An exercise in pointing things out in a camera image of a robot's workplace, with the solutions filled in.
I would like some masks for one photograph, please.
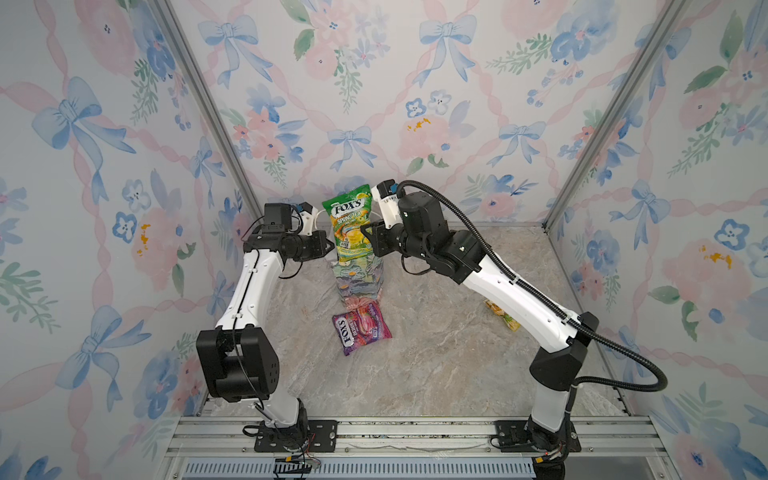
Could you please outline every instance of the metal profile bar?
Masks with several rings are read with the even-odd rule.
[[[645,45],[637,54],[632,65],[627,71],[627,79],[619,87],[611,103],[603,115],[600,124],[595,129],[594,137],[587,142],[579,161],[568,175],[568,179],[563,184],[563,189],[558,195],[554,206],[549,210],[547,218],[544,220],[544,226],[547,233],[557,223],[557,219],[565,212],[568,202],[571,200],[574,192],[581,184],[581,180],[589,171],[594,157],[600,152],[601,148],[611,136],[614,125],[619,122],[621,116],[629,107],[640,83],[644,80],[646,73],[650,72],[652,62],[660,55],[661,50],[666,45],[672,28],[677,24],[678,18],[683,14],[690,0],[669,0],[664,6],[664,10],[654,23],[650,30]]]
[[[403,457],[425,455],[497,458],[492,448],[494,421],[488,417],[340,417],[334,453],[324,458]],[[181,465],[196,457],[272,457],[253,451],[253,440],[242,434],[259,417],[187,417],[179,422],[166,458]],[[577,417],[572,419],[586,457],[667,457],[648,417]],[[533,453],[503,456],[525,457]]]
[[[234,182],[240,193],[243,195],[243,201],[250,210],[253,218],[261,217],[262,211],[259,201],[253,188],[250,186],[248,177],[243,169],[243,165],[238,160],[237,152],[234,149],[224,122],[221,120],[219,111],[216,108],[216,102],[205,84],[202,70],[197,64],[192,49],[189,46],[184,30],[181,28],[178,17],[168,0],[150,0],[150,9],[157,18],[160,29],[165,35],[166,40],[173,50],[174,57],[181,66],[184,75],[187,77],[187,83],[190,86],[190,92],[197,100],[197,104],[202,110],[202,114],[211,126],[211,135],[219,146],[224,162],[230,169]]]

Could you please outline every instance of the gray marble surface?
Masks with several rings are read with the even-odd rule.
[[[513,270],[578,311],[541,228],[480,230]],[[406,261],[411,271],[423,265]],[[265,330],[280,356],[280,381],[310,415],[528,415],[534,339],[523,328],[512,332],[482,296],[447,277],[408,275],[395,253],[385,258],[384,268],[380,306],[393,338],[350,356],[344,356],[331,322],[345,308],[325,260],[308,262],[297,277],[276,287]],[[596,346],[581,374],[608,375]],[[216,399],[211,415],[252,415],[252,404]],[[597,385],[581,389],[573,414],[624,415],[616,392]]]

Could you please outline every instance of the candy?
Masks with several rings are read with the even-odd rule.
[[[384,323],[379,310],[379,304],[376,302],[371,302],[352,312],[334,315],[333,325],[339,334],[345,356],[363,345],[392,338],[389,327]]]

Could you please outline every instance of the floral wallpaper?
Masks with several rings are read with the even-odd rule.
[[[627,399],[685,479],[768,478],[767,18],[691,2],[550,232],[601,333],[669,376]]]
[[[347,186],[411,178],[475,221],[503,223],[546,217],[642,46],[638,32],[664,7],[171,4],[260,201],[318,205]]]
[[[5,2],[0,41],[0,478],[152,478],[250,215],[142,0]]]

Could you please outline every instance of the black cable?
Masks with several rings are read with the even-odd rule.
[[[259,263],[259,258],[261,258],[261,252],[259,250],[256,250],[256,262],[254,262],[254,265]],[[250,378],[248,377],[248,373],[245,371],[245,366],[243,365],[243,357],[240,351],[237,349],[237,340],[235,339],[235,324],[237,323],[237,320],[235,319],[235,322],[232,323],[232,347],[235,350],[235,355],[237,356],[237,363],[240,364],[240,370],[243,371],[243,376],[245,377],[245,380],[248,381],[248,385],[250,385],[250,388],[253,390],[253,393],[256,394],[256,401],[253,403],[253,406],[256,407],[256,410],[259,411],[261,415],[264,416],[264,418],[268,420],[272,420],[272,417],[267,415],[266,412],[264,412],[264,402],[261,398],[259,398],[259,392],[256,390],[256,387],[253,386],[253,383],[251,383]]]
[[[253,221],[253,223],[250,225],[250,227],[248,227],[248,230],[246,230],[246,231],[245,231],[245,233],[243,233],[243,236],[242,236],[242,237],[240,237],[240,239],[241,239],[243,242],[245,241],[245,237],[246,237],[247,235],[249,235],[249,234],[250,234],[250,229],[252,229],[252,228],[253,228],[253,225],[256,225],[256,222],[257,222],[257,221],[259,221],[259,220],[261,220],[262,218],[264,218],[264,215],[262,215],[261,217],[259,217],[259,218],[255,219],[255,220]]]
[[[416,275],[416,276],[418,276],[418,275],[426,275],[427,273],[432,271],[432,268],[429,267],[427,270],[422,270],[421,272],[416,272],[416,273],[409,272],[408,269],[406,268],[406,256],[404,254],[400,255],[400,264],[402,265],[402,269],[406,273],[410,273],[411,275]]]
[[[645,358],[639,353],[636,353],[628,349],[623,345],[619,345],[618,343],[614,342],[611,339],[607,339],[604,336],[596,332],[593,332],[592,330],[588,329],[586,326],[580,324],[579,322],[574,321],[573,319],[568,320],[568,325],[574,327],[578,332],[583,333],[584,335],[588,336],[595,342],[602,343],[609,349],[623,353],[629,359],[632,359],[635,362],[639,363],[640,365],[644,366],[656,376],[656,383],[652,383],[650,385],[642,385],[640,383],[619,382],[618,380],[603,379],[601,377],[596,377],[596,376],[580,376],[574,379],[573,381],[574,386],[577,386],[580,383],[600,383],[601,385],[612,386],[619,389],[634,390],[635,392],[659,392],[667,388],[667,384],[668,384],[667,376],[664,375],[664,372],[662,372],[661,369],[657,367],[649,359]]]
[[[299,233],[301,230],[304,230],[304,219],[301,217],[299,208],[296,205],[291,205],[291,208],[293,208],[293,211],[295,211],[296,215],[299,217],[299,228],[295,229],[291,233]]]
[[[491,261],[498,267],[499,270],[503,272],[504,275],[507,276],[512,282],[515,282],[516,285],[519,285],[523,290],[530,293],[533,297],[535,297],[537,300],[542,302],[544,305],[546,305],[547,308],[549,308],[555,315],[557,315],[562,320],[567,320],[568,325],[574,327],[579,333],[583,333],[590,339],[594,340],[597,343],[602,343],[603,345],[626,355],[628,358],[634,360],[635,362],[639,363],[640,365],[644,366],[648,370],[650,370],[655,376],[656,376],[656,383],[650,384],[650,385],[642,385],[639,383],[627,383],[627,382],[619,382],[617,380],[613,379],[603,379],[600,377],[594,377],[594,376],[582,376],[577,377],[574,379],[574,385],[578,385],[579,383],[600,383],[602,385],[608,385],[613,386],[621,389],[626,390],[634,390],[635,392],[659,392],[665,388],[667,388],[667,376],[664,375],[664,372],[661,371],[659,367],[657,367],[653,362],[651,362],[649,359],[646,359],[642,355],[628,349],[625,346],[619,345],[618,343],[605,338],[604,336],[593,332],[592,330],[588,329],[586,326],[582,325],[581,323],[569,319],[568,315],[554,302],[552,302],[549,298],[547,298],[546,295],[544,295],[542,292],[538,291],[534,286],[532,286],[530,283],[526,282],[525,280],[519,278],[517,275],[515,275],[514,272],[512,272],[509,267],[506,266],[504,262],[502,262],[502,259],[498,258],[496,253],[494,253],[493,249],[490,245],[485,241],[485,239],[482,237],[478,229],[475,227],[475,225],[472,223],[472,221],[469,219],[469,217],[466,216],[464,212],[461,211],[453,202],[451,202],[448,198],[446,198],[443,194],[435,190],[434,188],[430,187],[429,185],[425,185],[421,182],[418,182],[416,180],[404,180],[400,182],[397,186],[396,194],[398,197],[401,197],[403,194],[403,189],[405,187],[415,187],[418,188],[427,194],[432,195],[434,198],[436,198],[441,204],[445,205],[451,212],[454,213],[458,217],[459,220],[462,221],[462,223],[467,227],[467,230],[469,230],[469,233],[474,236],[478,243],[480,244],[480,247],[482,248],[483,252],[488,256],[488,258],[491,259]]]
[[[302,266],[304,266],[304,260],[302,260],[301,263],[299,263],[299,269],[296,271],[296,273],[294,273],[291,276],[278,276],[277,278],[281,278],[283,280],[290,280],[290,279],[294,278],[296,275],[299,274],[299,272],[301,271],[301,267]]]
[[[256,407],[256,410],[258,410],[259,413],[264,416],[264,418],[266,418],[267,420],[271,421],[272,417],[270,417],[269,415],[267,415],[266,412],[264,412],[264,402],[262,402],[261,399],[259,398],[258,390],[256,390],[255,386],[253,386],[253,383],[251,383],[250,378],[248,377],[248,374],[245,371],[245,366],[243,365],[243,358],[242,358],[242,356],[240,354],[240,351],[237,349],[237,341],[235,340],[235,325],[234,325],[234,323],[232,324],[232,345],[233,345],[233,347],[235,349],[235,355],[237,356],[237,362],[240,364],[240,369],[243,370],[243,375],[245,376],[245,380],[248,381],[248,385],[250,385],[250,388],[253,390],[253,393],[256,394],[256,400],[257,401],[253,404],[253,406]]]

